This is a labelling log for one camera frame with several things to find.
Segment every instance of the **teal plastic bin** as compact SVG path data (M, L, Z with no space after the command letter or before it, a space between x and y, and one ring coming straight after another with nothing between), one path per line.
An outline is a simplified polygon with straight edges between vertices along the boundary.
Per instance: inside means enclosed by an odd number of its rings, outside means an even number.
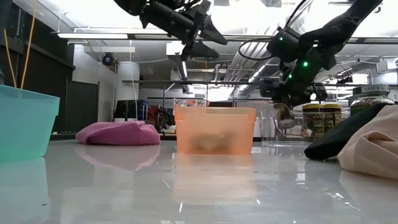
M60 98L0 85L0 162L41 157Z

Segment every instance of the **glass jar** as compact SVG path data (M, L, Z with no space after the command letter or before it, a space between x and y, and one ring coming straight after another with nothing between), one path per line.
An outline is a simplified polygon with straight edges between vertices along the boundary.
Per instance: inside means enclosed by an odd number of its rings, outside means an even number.
M351 115L371 107L378 103L387 103L393 105L387 95L390 93L387 85L366 85L353 89L354 101L351 104Z

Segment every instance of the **beige cloth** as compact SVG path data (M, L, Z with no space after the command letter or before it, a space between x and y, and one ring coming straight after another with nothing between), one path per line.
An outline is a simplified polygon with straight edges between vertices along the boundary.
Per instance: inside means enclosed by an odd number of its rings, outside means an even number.
M398 105L385 106L338 154L341 167L398 179Z

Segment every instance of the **black cloth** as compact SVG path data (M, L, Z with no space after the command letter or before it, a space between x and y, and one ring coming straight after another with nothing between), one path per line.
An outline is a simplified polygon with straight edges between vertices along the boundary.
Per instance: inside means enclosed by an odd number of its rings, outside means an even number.
M350 116L334 128L327 131L322 138L318 139L304 150L309 159L325 160L337 156L347 144L348 140L356 131L372 120L384 106L380 103Z

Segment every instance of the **spice jar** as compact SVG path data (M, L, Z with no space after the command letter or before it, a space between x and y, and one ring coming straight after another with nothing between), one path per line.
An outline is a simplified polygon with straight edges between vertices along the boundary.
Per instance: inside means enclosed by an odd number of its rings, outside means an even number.
M324 114L323 132L326 133L336 124L341 122L341 110L343 107L336 103L330 103L322 105L322 111Z
M323 136L322 105L312 103L303 106L304 140L316 141Z
M371 107L378 103L388 103L393 105L387 95L390 93L388 85L366 85L353 89L354 101L351 104L351 115Z

